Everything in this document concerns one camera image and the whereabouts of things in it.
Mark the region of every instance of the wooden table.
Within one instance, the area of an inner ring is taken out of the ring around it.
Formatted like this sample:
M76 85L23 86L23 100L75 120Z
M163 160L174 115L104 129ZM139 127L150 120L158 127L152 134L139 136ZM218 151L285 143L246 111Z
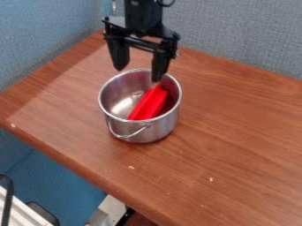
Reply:
M131 49L127 70L150 68ZM0 95L0 125L159 225L302 225L302 81L181 48L179 124L115 139L96 97L118 74L94 34Z

